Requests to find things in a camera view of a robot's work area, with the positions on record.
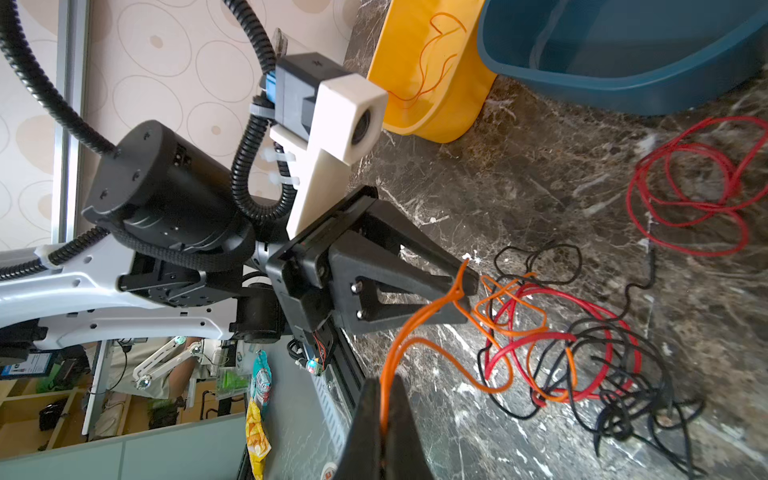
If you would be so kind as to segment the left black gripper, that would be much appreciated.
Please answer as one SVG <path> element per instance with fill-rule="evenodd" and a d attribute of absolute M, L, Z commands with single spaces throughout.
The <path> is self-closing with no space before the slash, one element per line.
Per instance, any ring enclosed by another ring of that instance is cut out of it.
<path fill-rule="evenodd" d="M 449 292 L 462 262 L 378 199 L 376 187 L 360 186 L 270 245 L 265 273 L 295 338 L 313 344 L 332 317 L 348 334 L 396 329 Z M 362 213 L 362 231 L 348 231 Z"/>

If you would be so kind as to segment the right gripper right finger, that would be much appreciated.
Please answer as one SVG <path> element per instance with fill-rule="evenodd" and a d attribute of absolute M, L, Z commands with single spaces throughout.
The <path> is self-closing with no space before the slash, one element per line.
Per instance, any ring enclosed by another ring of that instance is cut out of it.
<path fill-rule="evenodd" d="M 393 380 L 387 412 L 387 429 L 382 436 L 382 478 L 433 480 L 401 379 Z"/>

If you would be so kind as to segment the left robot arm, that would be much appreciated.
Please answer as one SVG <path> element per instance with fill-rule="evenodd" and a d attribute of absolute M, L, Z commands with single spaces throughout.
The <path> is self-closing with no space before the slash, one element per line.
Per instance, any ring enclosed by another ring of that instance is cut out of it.
<path fill-rule="evenodd" d="M 101 158 L 83 209 L 91 228 L 2 267 L 3 350 L 175 335 L 331 347 L 339 329 L 389 330 L 416 314 L 383 292 L 456 299 L 432 319 L 462 321 L 477 273 L 375 187 L 348 189 L 386 93 L 320 53 L 278 56 L 248 3 L 227 7 L 263 69 L 230 167 L 156 120 L 108 141 L 44 73 L 17 3 L 2 3 L 9 66 Z"/>

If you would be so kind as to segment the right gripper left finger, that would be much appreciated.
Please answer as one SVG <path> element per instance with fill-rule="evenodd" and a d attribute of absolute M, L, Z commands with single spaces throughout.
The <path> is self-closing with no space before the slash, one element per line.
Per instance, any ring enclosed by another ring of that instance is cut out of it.
<path fill-rule="evenodd" d="M 380 381 L 363 384 L 334 480 L 381 478 Z"/>

